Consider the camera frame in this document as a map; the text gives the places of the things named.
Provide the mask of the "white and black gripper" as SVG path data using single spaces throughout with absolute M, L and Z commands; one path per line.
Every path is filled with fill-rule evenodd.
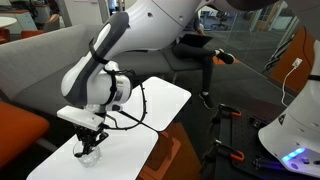
M 76 153 L 82 153 L 85 145 L 85 154 L 88 155 L 97 144 L 100 144 L 108 137 L 102 127 L 104 119 L 90 111 L 73 106 L 65 106 L 57 111 L 57 116 L 76 126 L 78 136 L 78 142 L 75 145 Z

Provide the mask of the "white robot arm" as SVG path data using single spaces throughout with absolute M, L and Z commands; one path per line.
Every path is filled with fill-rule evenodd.
M 245 12 L 267 7 L 278 0 L 137 0 L 118 12 L 100 30 L 85 56 L 63 77 L 61 92 L 73 105 L 108 104 L 111 77 L 102 72 L 113 56 L 130 50 L 158 50 L 169 45 L 205 5 L 225 12 Z M 320 44 L 315 42 L 314 63 L 307 83 L 284 110 L 285 119 L 273 121 L 258 132 L 263 146 L 284 156 L 302 147 L 320 151 Z

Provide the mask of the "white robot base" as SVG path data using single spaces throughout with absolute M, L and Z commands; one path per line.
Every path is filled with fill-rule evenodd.
M 258 131 L 263 147 L 288 171 L 320 177 L 320 41 L 313 45 L 314 65 L 292 103 Z

